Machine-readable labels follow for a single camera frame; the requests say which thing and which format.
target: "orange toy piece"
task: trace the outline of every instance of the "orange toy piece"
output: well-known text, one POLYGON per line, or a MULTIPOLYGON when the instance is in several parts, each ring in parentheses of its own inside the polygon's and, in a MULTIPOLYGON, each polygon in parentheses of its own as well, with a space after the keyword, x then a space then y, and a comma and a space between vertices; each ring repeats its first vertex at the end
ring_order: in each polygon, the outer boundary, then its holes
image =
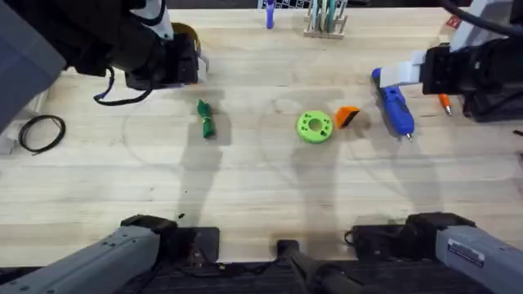
POLYGON ((360 109, 355 106, 343 106, 336 112, 336 126, 344 128, 351 123, 352 119, 360 112, 360 109))

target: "marker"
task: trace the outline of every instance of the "marker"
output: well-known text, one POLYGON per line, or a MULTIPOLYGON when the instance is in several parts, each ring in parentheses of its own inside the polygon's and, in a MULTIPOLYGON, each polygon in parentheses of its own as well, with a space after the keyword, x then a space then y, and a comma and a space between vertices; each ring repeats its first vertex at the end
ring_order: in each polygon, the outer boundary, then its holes
POLYGON ((439 94, 438 98, 440 98, 441 107, 443 107, 447 115, 451 116, 452 109, 450 108, 449 96, 447 94, 439 94))
POLYGON ((405 97, 401 94, 398 86, 380 88, 381 73, 382 69, 373 70, 372 80, 382 98, 383 110, 387 114, 388 121, 398 135, 406 136, 407 139, 412 141, 414 118, 410 113, 409 107, 407 107, 405 97))
POLYGON ((275 26, 275 0, 267 0, 266 11, 266 26, 268 29, 272 29, 275 26))

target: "black mount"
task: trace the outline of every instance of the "black mount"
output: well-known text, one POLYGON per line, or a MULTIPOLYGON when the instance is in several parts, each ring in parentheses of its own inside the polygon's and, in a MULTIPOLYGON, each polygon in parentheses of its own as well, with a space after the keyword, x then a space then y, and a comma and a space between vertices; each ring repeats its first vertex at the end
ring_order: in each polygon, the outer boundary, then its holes
POLYGON ((357 225, 351 245, 360 261, 436 260, 436 233, 452 225, 476 224, 453 213, 420 213, 405 225, 357 225))
POLYGON ((172 263, 200 267, 205 263, 214 263, 218 260, 220 252, 218 228, 180 228, 175 221, 143 215, 129 217, 120 225, 140 226, 159 234, 160 251, 157 262, 167 258, 172 263))

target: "pen holder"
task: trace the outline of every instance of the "pen holder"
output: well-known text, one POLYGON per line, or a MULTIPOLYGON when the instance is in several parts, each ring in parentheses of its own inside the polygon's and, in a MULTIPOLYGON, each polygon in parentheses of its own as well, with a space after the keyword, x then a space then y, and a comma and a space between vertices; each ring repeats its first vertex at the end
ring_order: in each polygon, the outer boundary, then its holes
POLYGON ((309 38, 343 39, 347 16, 344 15, 347 0, 341 1, 336 14, 338 1, 314 0, 305 16, 307 23, 303 36, 309 38))

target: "orange object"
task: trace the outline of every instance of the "orange object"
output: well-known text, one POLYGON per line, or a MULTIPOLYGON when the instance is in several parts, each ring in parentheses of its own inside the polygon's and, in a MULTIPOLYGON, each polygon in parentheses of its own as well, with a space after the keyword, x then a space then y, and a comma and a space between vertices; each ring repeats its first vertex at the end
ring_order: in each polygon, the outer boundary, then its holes
POLYGON ((336 126, 338 128, 344 128, 351 123, 352 119, 360 112, 360 109, 355 106, 343 106, 337 112, 335 116, 336 126))
POLYGON ((451 111, 451 108, 450 108, 449 96, 447 94, 439 94, 438 98, 440 98, 441 107, 443 107, 445 112, 448 115, 452 115, 452 111, 451 111))

